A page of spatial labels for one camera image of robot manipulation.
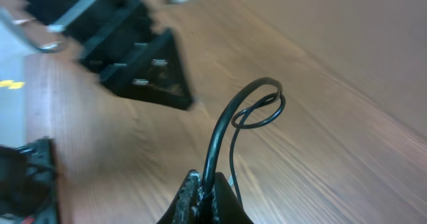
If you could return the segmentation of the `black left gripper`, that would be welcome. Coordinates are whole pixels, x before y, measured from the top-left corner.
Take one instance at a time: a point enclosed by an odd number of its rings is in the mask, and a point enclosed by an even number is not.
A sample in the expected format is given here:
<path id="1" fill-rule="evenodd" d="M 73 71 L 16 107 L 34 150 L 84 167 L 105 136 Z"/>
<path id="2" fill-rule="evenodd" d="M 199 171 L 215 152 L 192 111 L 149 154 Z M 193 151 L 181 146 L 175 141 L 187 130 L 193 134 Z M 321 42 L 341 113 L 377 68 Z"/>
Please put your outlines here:
<path id="1" fill-rule="evenodd" d="M 118 97 L 181 110 L 193 104 L 173 31 L 167 28 L 155 37 L 143 1 L 25 1 L 25 11 L 57 36 L 55 43 L 40 45 L 13 25 L 34 50 L 60 52 L 71 38 L 83 47 L 79 62 L 100 73 L 99 82 Z"/>

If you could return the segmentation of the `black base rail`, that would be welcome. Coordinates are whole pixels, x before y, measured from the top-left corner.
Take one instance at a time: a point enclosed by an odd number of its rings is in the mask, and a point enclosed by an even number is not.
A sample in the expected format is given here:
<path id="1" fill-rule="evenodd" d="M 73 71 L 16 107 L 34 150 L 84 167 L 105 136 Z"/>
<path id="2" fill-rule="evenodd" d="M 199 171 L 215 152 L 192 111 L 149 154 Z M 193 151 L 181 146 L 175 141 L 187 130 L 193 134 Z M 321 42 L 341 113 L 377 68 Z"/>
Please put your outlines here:
<path id="1" fill-rule="evenodd" d="M 60 224 L 57 176 L 50 138 L 16 148 L 1 146 L 1 218 Z"/>

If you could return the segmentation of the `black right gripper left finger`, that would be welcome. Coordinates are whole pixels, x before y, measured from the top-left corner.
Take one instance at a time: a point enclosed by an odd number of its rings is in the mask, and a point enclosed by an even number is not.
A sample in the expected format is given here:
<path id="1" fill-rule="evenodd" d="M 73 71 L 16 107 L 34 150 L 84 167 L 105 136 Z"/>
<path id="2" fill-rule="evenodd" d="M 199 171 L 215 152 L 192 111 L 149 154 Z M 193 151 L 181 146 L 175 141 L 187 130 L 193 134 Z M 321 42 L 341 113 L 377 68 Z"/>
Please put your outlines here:
<path id="1" fill-rule="evenodd" d="M 200 173 L 192 169 L 187 172 L 171 205 L 157 224 L 195 224 L 197 223 L 197 204 L 199 202 Z"/>

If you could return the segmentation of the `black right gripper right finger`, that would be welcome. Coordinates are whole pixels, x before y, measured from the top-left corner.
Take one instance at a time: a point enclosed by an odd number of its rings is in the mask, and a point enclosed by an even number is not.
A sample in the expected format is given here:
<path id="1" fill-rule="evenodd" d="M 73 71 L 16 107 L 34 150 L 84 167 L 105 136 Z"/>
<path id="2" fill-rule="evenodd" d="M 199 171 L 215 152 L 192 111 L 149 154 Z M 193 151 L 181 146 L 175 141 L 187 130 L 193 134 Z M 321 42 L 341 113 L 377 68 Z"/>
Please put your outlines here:
<path id="1" fill-rule="evenodd" d="M 240 205 L 223 173 L 217 172 L 211 204 L 214 224 L 253 224 Z"/>

